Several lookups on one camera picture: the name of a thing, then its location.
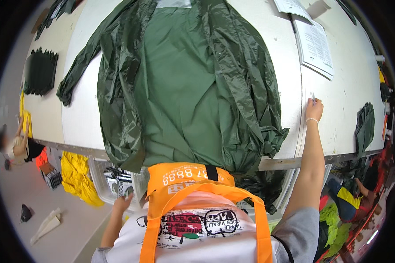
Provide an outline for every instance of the raincoat sleeve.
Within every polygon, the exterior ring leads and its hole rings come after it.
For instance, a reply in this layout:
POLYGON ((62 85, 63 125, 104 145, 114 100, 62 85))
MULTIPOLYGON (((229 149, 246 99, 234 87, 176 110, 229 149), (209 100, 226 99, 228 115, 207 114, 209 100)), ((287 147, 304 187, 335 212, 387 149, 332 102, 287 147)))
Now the raincoat sleeve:
POLYGON ((60 101, 63 102, 64 106, 70 105, 72 92, 76 83, 79 81, 86 67, 89 65, 89 62, 101 50, 100 42, 103 33, 107 30, 111 30, 111 25, 117 21, 120 14, 130 8, 136 1, 137 0, 124 0, 118 4, 118 6, 101 22, 89 38, 86 46, 76 56, 70 70, 58 86, 57 90, 57 96, 60 101))

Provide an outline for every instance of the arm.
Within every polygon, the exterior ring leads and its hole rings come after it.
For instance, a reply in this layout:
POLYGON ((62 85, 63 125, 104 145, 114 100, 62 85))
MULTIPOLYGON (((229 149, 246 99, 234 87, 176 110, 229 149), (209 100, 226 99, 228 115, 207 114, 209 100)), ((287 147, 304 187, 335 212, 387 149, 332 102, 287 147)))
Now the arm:
POLYGON ((363 194, 363 196, 367 197, 369 195, 369 189, 364 187, 358 178, 355 179, 355 182, 357 183, 358 189, 360 189, 360 192, 363 194))
POLYGON ((20 136, 21 135, 22 127, 23 127, 23 116, 21 116, 19 118, 19 127, 18 127, 18 130, 16 131, 16 135, 15 136, 20 136))
POLYGON ((299 208, 313 207, 319 210, 319 200, 325 173, 325 158, 323 156, 318 123, 309 118, 319 121, 322 117, 322 112, 323 104, 321 100, 316 99, 316 105, 313 106, 312 99, 309 99, 306 109, 307 131, 302 166, 285 210, 284 218, 299 208))
POLYGON ((116 241, 116 239, 118 238, 121 227, 123 226, 123 213, 129 207, 132 198, 133 194, 130 194, 127 200, 125 200, 125 197, 119 197, 114 202, 110 221, 101 239, 101 247, 114 246, 114 241, 116 241))
POLYGON ((13 147, 13 154, 15 156, 22 155, 26 152, 26 144, 28 143, 29 122, 26 122, 26 134, 23 136, 22 143, 13 147))

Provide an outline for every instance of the yellow garment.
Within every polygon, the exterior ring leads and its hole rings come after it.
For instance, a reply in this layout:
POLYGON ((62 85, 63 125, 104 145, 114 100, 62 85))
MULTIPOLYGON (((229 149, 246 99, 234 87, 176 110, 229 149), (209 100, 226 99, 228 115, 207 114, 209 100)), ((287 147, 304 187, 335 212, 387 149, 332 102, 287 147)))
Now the yellow garment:
POLYGON ((360 207, 360 201, 362 197, 354 198, 353 195, 345 187, 341 187, 337 194, 337 197, 352 204, 353 207, 355 207, 356 209, 360 207))
MULTIPOLYGON (((19 114, 23 116, 23 120, 25 123, 28 121, 29 122, 29 132, 28 132, 28 137, 32 138, 32 122, 31 122, 31 113, 28 112, 27 110, 23 109, 23 103, 24 103, 24 93, 23 91, 21 92, 21 97, 19 99, 19 114)), ((26 126, 24 125, 23 127, 23 134, 26 134, 26 126)))
POLYGON ((377 68, 379 69, 379 80, 380 80, 380 83, 385 83, 382 71, 380 70, 380 67, 377 66, 377 68))
POLYGON ((98 197, 93 182, 88 177, 88 158, 83 155, 63 151, 61 159, 61 176, 64 190, 80 197, 88 204, 102 206, 104 202, 98 197))

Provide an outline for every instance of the folded green raincoat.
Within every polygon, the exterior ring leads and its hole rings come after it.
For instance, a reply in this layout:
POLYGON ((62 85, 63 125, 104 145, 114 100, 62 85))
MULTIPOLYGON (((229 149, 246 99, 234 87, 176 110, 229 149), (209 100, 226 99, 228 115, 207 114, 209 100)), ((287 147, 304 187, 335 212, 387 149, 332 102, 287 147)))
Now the folded green raincoat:
POLYGON ((122 1, 78 54, 57 96, 70 104, 102 50, 97 94, 113 163, 134 172, 160 162, 255 171, 288 134, 265 43, 226 1, 178 2, 122 1))

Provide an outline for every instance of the person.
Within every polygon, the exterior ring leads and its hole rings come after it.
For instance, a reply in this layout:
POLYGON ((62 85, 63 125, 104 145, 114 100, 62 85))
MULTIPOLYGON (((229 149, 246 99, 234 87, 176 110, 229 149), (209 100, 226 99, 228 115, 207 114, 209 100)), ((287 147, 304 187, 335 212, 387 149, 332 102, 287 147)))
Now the person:
POLYGON ((284 216, 269 234, 263 201, 211 165, 161 163, 148 168, 148 198, 122 223, 133 194, 113 205, 92 263, 313 262, 325 161, 318 131, 323 105, 309 99, 299 176, 284 216), (235 201, 252 198, 255 222, 235 201))
POLYGON ((20 117, 18 130, 16 131, 15 137, 12 140, 9 140, 6 134, 6 124, 0 128, 0 152, 7 154, 9 158, 13 160, 12 162, 16 164, 31 162, 33 158, 36 158, 41 154, 43 148, 45 147, 44 145, 38 144, 32 138, 28 137, 28 120, 25 123, 25 135, 22 138, 21 132, 23 123, 24 119, 23 117, 20 117))
POLYGON ((373 207, 374 199, 377 194, 369 191, 358 178, 355 178, 358 189, 362 197, 353 197, 353 195, 335 179, 328 182, 328 195, 335 201, 338 208, 339 217, 343 222, 355 222, 366 217, 373 207))

